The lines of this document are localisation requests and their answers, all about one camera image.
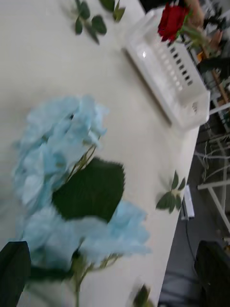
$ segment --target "power strip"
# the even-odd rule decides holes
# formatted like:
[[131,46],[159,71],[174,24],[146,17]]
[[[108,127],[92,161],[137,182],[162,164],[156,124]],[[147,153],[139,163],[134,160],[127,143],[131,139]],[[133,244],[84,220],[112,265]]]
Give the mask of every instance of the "power strip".
[[195,217],[194,208],[193,208],[193,200],[190,192],[189,185],[186,185],[184,189],[184,199],[182,201],[181,206],[181,219],[189,220]]

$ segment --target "light blue flower petal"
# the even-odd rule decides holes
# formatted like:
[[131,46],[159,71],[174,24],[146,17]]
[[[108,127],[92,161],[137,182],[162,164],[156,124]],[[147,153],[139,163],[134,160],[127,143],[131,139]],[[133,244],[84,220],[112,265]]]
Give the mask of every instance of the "light blue flower petal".
[[32,110],[27,117],[30,128],[33,129],[30,143],[42,138],[55,124],[74,114],[79,103],[77,97],[64,97],[43,103]]
[[60,222],[53,207],[43,208],[25,221],[23,241],[26,241],[30,252],[42,247]]
[[46,266],[68,270],[80,242],[87,237],[96,240],[106,229],[104,221],[93,217],[67,222],[61,220],[46,242]]
[[76,139],[73,139],[71,142],[68,136],[66,135],[62,139],[57,136],[52,136],[47,143],[54,153],[64,157],[67,169],[78,162],[89,148],[84,146],[82,142],[77,142]]

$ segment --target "leaf sprig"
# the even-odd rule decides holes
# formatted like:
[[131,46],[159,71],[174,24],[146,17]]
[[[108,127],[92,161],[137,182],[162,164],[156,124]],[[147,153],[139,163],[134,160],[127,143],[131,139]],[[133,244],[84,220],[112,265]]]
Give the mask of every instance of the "leaf sprig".
[[120,8],[120,0],[118,1],[117,5],[115,6],[115,0],[99,0],[101,5],[109,12],[113,13],[113,19],[117,23],[122,19],[126,8]]
[[95,15],[90,21],[90,9],[86,1],[75,0],[78,9],[78,18],[75,22],[75,33],[80,35],[83,26],[91,38],[99,45],[98,34],[105,35],[107,28],[101,15]]
[[180,193],[185,187],[185,177],[182,179],[181,184],[179,184],[179,177],[177,172],[174,173],[174,178],[172,181],[171,191],[165,193],[162,198],[158,201],[156,209],[160,210],[169,210],[169,213],[172,213],[174,208],[179,211],[181,208],[181,196]]
[[133,306],[134,307],[154,307],[152,301],[149,299],[150,288],[144,284],[141,289],[138,291],[137,295],[134,298]]

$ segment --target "person's hand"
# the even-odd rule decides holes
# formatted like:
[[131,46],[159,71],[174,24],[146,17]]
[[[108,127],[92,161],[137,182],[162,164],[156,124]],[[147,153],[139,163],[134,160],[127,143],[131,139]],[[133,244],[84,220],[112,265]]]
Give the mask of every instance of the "person's hand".
[[200,7],[194,10],[193,15],[190,17],[191,24],[197,28],[203,27],[204,20],[205,20],[205,15]]
[[223,32],[220,30],[217,30],[210,41],[210,47],[213,48],[214,50],[218,50],[222,36],[223,36]]

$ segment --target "red rose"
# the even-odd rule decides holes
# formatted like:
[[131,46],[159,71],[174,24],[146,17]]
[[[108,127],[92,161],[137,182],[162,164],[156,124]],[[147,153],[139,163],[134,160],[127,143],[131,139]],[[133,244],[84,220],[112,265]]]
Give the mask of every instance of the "red rose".
[[162,37],[162,41],[176,39],[177,32],[181,29],[189,9],[181,6],[170,6],[168,3],[162,13],[161,22],[158,26],[158,33]]

